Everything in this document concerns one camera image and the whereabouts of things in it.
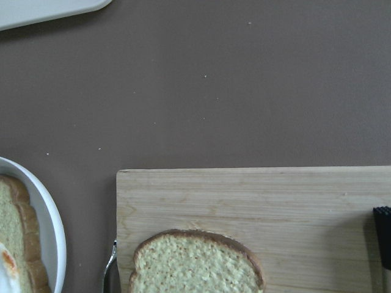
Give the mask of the bread slice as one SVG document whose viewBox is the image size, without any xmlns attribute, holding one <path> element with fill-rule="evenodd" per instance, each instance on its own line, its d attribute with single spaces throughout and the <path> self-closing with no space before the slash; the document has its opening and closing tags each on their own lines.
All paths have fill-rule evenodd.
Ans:
<svg viewBox="0 0 391 293">
<path fill-rule="evenodd" d="M 21 292 L 51 292 L 29 192 L 19 179 L 7 175 L 1 176 L 1 243 L 16 262 Z"/>
<path fill-rule="evenodd" d="M 258 259 L 220 234 L 167 230 L 135 250 L 129 292 L 263 292 Z"/>
</svg>

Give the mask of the white round plate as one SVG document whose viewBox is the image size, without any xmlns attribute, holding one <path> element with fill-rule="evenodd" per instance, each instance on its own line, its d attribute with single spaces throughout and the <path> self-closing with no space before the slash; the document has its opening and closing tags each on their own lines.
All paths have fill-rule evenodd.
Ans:
<svg viewBox="0 0 391 293">
<path fill-rule="evenodd" d="M 29 192 L 32 207 L 37 213 L 42 261 L 48 273 L 48 284 L 53 292 L 61 293 L 67 266 L 67 248 L 57 206 L 40 180 L 20 164 L 2 157 L 1 173 L 18 178 Z"/>
</svg>

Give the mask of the cream rabbit serving tray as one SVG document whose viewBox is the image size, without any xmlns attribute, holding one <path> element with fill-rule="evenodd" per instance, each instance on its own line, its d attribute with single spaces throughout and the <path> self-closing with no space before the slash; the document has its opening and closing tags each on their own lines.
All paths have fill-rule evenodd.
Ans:
<svg viewBox="0 0 391 293">
<path fill-rule="evenodd" d="M 1 0 L 1 31 L 94 12 L 111 0 Z"/>
</svg>

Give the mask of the wooden cutting board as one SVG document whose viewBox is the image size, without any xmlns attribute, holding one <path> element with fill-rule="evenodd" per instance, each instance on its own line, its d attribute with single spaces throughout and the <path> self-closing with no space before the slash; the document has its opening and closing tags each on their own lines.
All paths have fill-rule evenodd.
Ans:
<svg viewBox="0 0 391 293">
<path fill-rule="evenodd" d="M 128 169 L 117 173 L 117 265 L 169 229 L 231 237 L 259 259 L 266 292 L 382 292 L 373 208 L 390 167 Z"/>
</svg>

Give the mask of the bread slice under egg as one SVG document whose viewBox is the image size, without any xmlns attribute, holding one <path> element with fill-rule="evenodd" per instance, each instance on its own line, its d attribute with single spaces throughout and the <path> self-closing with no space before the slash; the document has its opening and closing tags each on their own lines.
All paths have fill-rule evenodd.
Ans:
<svg viewBox="0 0 391 293">
<path fill-rule="evenodd" d="M 7 175 L 1 176 L 1 243 L 16 262 L 21 292 L 51 292 L 29 192 L 19 179 Z"/>
</svg>

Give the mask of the steel muddler black tip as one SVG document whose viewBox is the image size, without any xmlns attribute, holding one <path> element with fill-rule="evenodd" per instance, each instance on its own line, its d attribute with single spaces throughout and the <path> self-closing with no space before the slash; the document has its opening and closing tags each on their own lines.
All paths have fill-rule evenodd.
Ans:
<svg viewBox="0 0 391 293">
<path fill-rule="evenodd" d="M 390 270 L 390 207 L 373 208 L 379 252 L 383 268 Z"/>
</svg>

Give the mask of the fried egg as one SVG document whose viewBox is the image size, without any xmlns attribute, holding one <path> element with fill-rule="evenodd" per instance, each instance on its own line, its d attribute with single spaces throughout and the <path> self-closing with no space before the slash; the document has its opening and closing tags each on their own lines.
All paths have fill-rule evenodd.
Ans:
<svg viewBox="0 0 391 293">
<path fill-rule="evenodd" d="M 21 292 L 20 274 L 16 262 L 1 243 L 1 293 Z"/>
</svg>

